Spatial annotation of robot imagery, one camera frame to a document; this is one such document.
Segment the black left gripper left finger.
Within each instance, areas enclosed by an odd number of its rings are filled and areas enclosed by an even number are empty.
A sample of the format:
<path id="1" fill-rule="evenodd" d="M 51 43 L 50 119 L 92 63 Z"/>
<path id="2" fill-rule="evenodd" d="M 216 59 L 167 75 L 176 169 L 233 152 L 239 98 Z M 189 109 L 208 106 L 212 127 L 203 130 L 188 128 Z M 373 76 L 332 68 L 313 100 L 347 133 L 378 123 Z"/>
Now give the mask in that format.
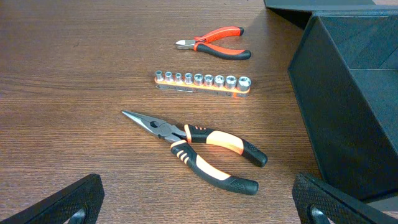
<path id="1" fill-rule="evenodd" d="M 2 223 L 96 223 L 104 199 L 98 174 L 89 174 Z"/>

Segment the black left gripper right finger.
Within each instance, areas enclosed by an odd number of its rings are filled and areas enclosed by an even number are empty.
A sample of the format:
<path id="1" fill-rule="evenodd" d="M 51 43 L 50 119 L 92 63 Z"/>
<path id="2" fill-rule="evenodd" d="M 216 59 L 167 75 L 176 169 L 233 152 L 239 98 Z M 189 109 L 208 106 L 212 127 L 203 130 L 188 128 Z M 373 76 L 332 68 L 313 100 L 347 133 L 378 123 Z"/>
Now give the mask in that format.
<path id="1" fill-rule="evenodd" d="M 292 188 L 300 221 L 304 224 L 397 224 L 393 218 L 309 174 L 299 173 Z"/>

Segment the orange socket rail with sockets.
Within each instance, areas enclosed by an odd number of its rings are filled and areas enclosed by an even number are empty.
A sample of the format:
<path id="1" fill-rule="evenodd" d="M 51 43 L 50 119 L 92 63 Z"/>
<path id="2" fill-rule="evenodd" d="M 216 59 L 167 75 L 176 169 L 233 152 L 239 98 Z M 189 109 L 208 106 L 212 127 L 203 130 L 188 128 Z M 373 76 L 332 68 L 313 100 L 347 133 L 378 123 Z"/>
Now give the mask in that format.
<path id="1" fill-rule="evenodd" d="M 161 90 L 177 90 L 189 93 L 210 93 L 219 96 L 233 98 L 245 98 L 248 96 L 252 81 L 249 77 L 228 75 L 203 75 L 201 73 L 172 73 L 161 70 L 155 72 L 155 87 Z"/>

